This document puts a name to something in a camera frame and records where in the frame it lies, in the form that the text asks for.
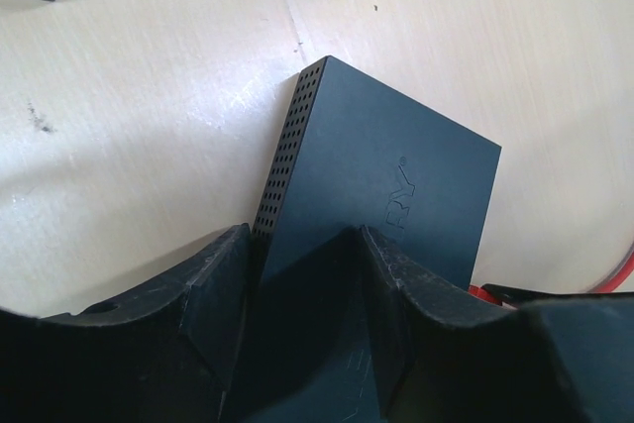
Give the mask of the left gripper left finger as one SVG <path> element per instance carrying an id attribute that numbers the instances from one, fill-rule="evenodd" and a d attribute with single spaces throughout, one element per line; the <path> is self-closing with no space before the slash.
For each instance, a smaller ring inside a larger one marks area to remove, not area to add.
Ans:
<path id="1" fill-rule="evenodd" d="M 215 422 L 246 312 L 250 230 L 83 312 L 1 314 L 5 422 Z"/>

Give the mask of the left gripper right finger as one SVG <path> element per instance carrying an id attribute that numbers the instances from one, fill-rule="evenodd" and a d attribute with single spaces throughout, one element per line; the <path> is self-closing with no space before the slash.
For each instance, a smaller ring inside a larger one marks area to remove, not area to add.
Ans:
<path id="1" fill-rule="evenodd" d="M 404 422 L 629 422 L 633 296 L 494 286 L 485 301 L 372 228 L 358 246 L 382 416 Z"/>

